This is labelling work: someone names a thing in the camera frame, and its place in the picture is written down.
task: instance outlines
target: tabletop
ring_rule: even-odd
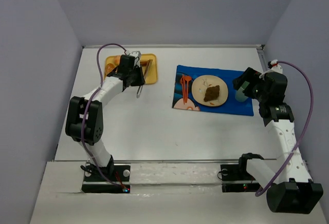
[[[222,193],[217,163],[132,164],[130,194],[81,193],[80,164],[47,163],[31,224],[326,224],[320,204],[273,213],[265,194]]]
[[[83,96],[99,85],[97,48],[83,49],[72,96]],[[114,97],[103,109],[102,140],[116,161],[226,160],[253,152],[275,158],[273,144],[253,100],[254,116],[194,112],[172,108],[177,65],[244,71],[262,71],[256,48],[236,47],[150,47],[130,48],[157,57],[158,82],[146,85],[139,99],[136,87]],[[104,69],[110,55],[123,54],[119,48],[100,53]],[[60,136],[56,161],[86,160],[80,145]]]

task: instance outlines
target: blue placemat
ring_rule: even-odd
[[[193,109],[200,110],[203,112],[211,112],[211,113],[253,116],[252,102],[250,98],[248,98],[245,102],[238,102],[235,99],[235,90],[233,89],[232,80],[239,77],[242,73],[243,73],[242,71],[199,68],[199,67],[178,65],[176,71],[174,98],[173,98],[172,106],[175,107],[176,103],[182,98],[182,88],[179,81],[183,74],[186,76],[191,76],[192,82],[196,78],[202,75],[214,75],[221,78],[227,84],[228,87],[227,101],[219,107],[207,107],[197,103],[192,96],[192,91],[191,91],[192,82],[190,82],[188,98],[194,103],[195,107],[193,107]]]

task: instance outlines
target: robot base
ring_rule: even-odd
[[[85,171],[83,176],[83,183],[81,186],[81,190],[84,193],[113,193],[113,194],[120,194],[120,193],[130,193],[130,175],[124,176],[124,171],[130,172],[130,165],[114,165],[114,173],[118,172],[119,177],[122,181],[122,183],[127,187],[128,192],[124,192],[121,187],[118,187],[116,185],[112,185],[111,183],[107,182],[105,179],[102,178],[101,175],[99,175],[98,171],[95,171],[93,169],[93,165],[89,162],[86,163],[86,166],[81,166],[81,168]],[[115,174],[112,173],[112,175],[106,175],[109,180],[111,180],[114,183],[120,184],[118,180],[115,177]]]
[[[223,192],[256,192],[261,186],[248,173],[241,173],[238,164],[221,164]]]

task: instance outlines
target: yellow tray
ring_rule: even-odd
[[[108,64],[113,64],[115,67],[119,65],[120,63],[120,55],[115,55],[115,56],[109,56],[105,60],[105,71],[104,71],[104,78],[106,77],[107,73],[106,72],[106,66]],[[145,79],[145,84],[155,84],[158,81],[158,71],[157,71],[157,61],[156,61],[156,56],[152,53],[146,53],[142,54],[140,62],[145,62],[148,60],[152,60],[152,65],[149,69],[149,73]]]

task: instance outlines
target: light blue object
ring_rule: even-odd
[[[249,85],[249,82],[244,82],[242,84],[242,86],[235,91],[235,99],[238,101],[238,102],[244,102],[248,99],[247,96],[245,96],[245,94],[243,93],[243,91],[247,88],[247,86]]]

